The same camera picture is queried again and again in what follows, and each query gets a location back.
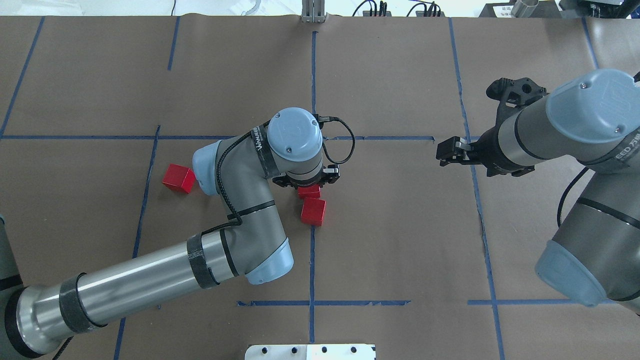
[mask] metal base plate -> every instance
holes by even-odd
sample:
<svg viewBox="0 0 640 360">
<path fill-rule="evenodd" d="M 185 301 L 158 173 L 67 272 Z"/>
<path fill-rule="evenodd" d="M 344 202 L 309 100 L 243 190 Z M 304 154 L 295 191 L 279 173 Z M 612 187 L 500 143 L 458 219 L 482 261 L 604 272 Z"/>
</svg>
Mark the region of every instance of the metal base plate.
<svg viewBox="0 0 640 360">
<path fill-rule="evenodd" d="M 376 346 L 370 344 L 252 345 L 244 354 L 244 360 L 268 359 L 375 360 Z"/>
</svg>

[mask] white floor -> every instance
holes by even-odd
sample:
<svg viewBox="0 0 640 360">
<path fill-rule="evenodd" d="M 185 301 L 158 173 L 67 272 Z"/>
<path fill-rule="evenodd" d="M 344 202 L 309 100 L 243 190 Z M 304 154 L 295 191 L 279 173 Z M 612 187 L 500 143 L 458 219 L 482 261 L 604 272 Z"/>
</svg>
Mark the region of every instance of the white floor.
<svg viewBox="0 0 640 360">
<path fill-rule="evenodd" d="M 301 0 L 258 1 L 260 6 L 253 15 L 299 15 L 302 11 Z M 360 1 L 326 0 L 325 10 L 335 15 L 351 16 Z M 477 17 L 487 2 L 488 0 L 437 1 L 442 11 L 450 17 Z M 252 9 L 255 3 L 256 0 L 176 0 L 175 15 L 242 15 Z M 406 16 L 415 4 L 411 0 L 389 0 L 388 11 L 393 16 Z M 172 7 L 173 0 L 0 0 L 0 15 L 170 15 Z M 361 10 L 368 9 L 368 5 L 361 7 Z"/>
</svg>

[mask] blue joint cover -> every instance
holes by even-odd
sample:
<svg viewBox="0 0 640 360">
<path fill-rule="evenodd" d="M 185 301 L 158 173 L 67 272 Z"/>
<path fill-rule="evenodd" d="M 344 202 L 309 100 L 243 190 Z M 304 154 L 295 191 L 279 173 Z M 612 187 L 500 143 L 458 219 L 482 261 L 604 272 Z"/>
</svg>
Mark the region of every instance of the blue joint cover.
<svg viewBox="0 0 640 360">
<path fill-rule="evenodd" d="M 220 142 L 214 142 L 193 153 L 193 173 L 200 188 L 207 195 L 217 195 L 216 189 L 216 156 Z"/>
<path fill-rule="evenodd" d="M 538 277 L 569 299 L 594 307 L 607 298 L 598 279 L 571 252 L 553 240 L 536 264 Z"/>
<path fill-rule="evenodd" d="M 285 275 L 292 267 L 293 254 L 286 238 L 273 254 L 245 276 L 251 285 L 260 285 Z"/>
<path fill-rule="evenodd" d="M 271 118 L 267 139 L 271 149 L 289 161 L 307 161 L 322 149 L 320 126 L 301 108 L 282 109 Z"/>
<path fill-rule="evenodd" d="M 561 134 L 578 142 L 622 140 L 640 127 L 640 88 L 620 70 L 594 70 L 551 93 L 547 117 Z"/>
</svg>

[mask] gray robot arm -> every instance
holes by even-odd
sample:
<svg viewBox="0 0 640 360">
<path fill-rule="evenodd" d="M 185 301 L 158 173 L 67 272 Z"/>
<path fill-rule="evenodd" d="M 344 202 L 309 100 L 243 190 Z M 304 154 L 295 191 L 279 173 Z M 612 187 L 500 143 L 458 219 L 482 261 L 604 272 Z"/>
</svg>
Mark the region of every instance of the gray robot arm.
<svg viewBox="0 0 640 360">
<path fill-rule="evenodd" d="M 501 79 L 487 94 L 501 101 L 496 126 L 473 143 L 454 137 L 439 144 L 440 164 L 482 164 L 488 176 L 522 176 L 568 154 L 594 170 L 536 273 L 585 306 L 608 298 L 640 314 L 640 88 L 634 79 L 596 70 L 549 96 L 530 79 Z"/>
<path fill-rule="evenodd" d="M 205 193 L 222 195 L 229 223 L 55 286 L 24 287 L 0 220 L 0 359 L 39 357 L 70 336 L 238 275 L 262 284 L 286 274 L 293 256 L 268 179 L 335 181 L 335 168 L 323 167 L 319 122 L 287 108 L 244 136 L 197 150 L 198 182 Z"/>
</svg>

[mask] metal bracket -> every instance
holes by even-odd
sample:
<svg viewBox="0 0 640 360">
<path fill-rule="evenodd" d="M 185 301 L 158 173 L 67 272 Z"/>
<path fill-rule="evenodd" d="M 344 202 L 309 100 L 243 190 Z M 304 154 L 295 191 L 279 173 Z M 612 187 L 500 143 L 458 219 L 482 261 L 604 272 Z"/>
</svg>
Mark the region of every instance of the metal bracket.
<svg viewBox="0 0 640 360">
<path fill-rule="evenodd" d="M 244 360 L 375 360 L 376 346 L 370 344 L 253 345 Z"/>
<path fill-rule="evenodd" d="M 302 0 L 302 22 L 324 22 L 324 0 Z"/>
</svg>

